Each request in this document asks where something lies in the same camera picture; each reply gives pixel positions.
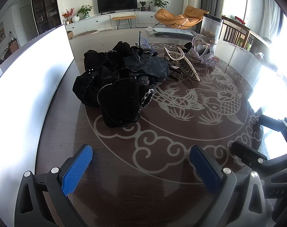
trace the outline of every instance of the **black hair accessory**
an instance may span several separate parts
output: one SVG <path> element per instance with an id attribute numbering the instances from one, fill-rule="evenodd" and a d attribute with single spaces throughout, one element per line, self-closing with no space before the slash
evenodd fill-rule
<path id="1" fill-rule="evenodd" d="M 94 67 L 78 76 L 73 92 L 88 107 L 101 107 L 108 127 L 126 127 L 140 119 L 140 111 L 155 93 L 135 78 L 119 79 L 105 67 Z"/>
<path id="2" fill-rule="evenodd" d="M 146 74 L 155 77 L 157 82 L 166 80 L 170 74 L 169 61 L 160 57 L 152 57 L 148 54 L 140 54 L 138 52 L 140 49 L 141 48 L 132 47 L 132 56 L 123 58 L 126 68 L 133 72 L 142 70 Z"/>
<path id="3" fill-rule="evenodd" d="M 110 69 L 119 69 L 124 66 L 124 57 L 133 56 L 136 51 L 139 56 L 143 54 L 142 48 L 136 46 L 130 47 L 126 42 L 118 42 L 117 45 L 108 52 L 97 52 L 89 50 L 84 54 L 85 70 L 92 69 L 93 67 L 106 66 Z"/>

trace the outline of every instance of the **chair leg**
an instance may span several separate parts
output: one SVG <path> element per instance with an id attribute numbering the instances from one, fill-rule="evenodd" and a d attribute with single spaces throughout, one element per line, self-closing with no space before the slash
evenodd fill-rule
<path id="1" fill-rule="evenodd" d="M 156 25 L 153 26 L 153 28 L 154 28 L 155 26 L 157 26 L 157 25 L 160 25 L 160 24 L 161 24 L 161 22 L 158 22 Z"/>

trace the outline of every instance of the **wooden bench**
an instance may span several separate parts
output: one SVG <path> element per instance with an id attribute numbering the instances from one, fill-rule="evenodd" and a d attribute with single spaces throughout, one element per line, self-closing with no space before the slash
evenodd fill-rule
<path id="1" fill-rule="evenodd" d="M 130 28 L 132 28 L 132 19 L 136 19 L 136 16 L 135 16 L 135 15 L 131 15 L 131 16 L 122 16 L 122 17 L 114 17 L 114 18 L 112 18 L 112 20 L 115 20 L 115 21 L 116 21 L 117 30 L 119 30 L 120 21 L 121 21 L 122 19 L 127 19 L 128 22 L 129 22 Z"/>

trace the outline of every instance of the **red flowers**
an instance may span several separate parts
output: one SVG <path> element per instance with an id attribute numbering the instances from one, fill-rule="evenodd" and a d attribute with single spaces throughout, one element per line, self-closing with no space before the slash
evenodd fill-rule
<path id="1" fill-rule="evenodd" d="M 74 8 L 71 8 L 71 10 L 67 10 L 65 13 L 62 13 L 63 17 L 66 19 L 71 19 L 74 13 Z"/>

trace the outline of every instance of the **cardboard box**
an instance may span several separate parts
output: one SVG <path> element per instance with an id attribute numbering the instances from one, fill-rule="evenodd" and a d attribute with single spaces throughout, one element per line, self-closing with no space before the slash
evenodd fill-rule
<path id="1" fill-rule="evenodd" d="M 72 31 L 68 31 L 67 34 L 68 34 L 68 39 L 69 40 L 71 40 L 74 37 L 74 34 L 73 34 Z"/>

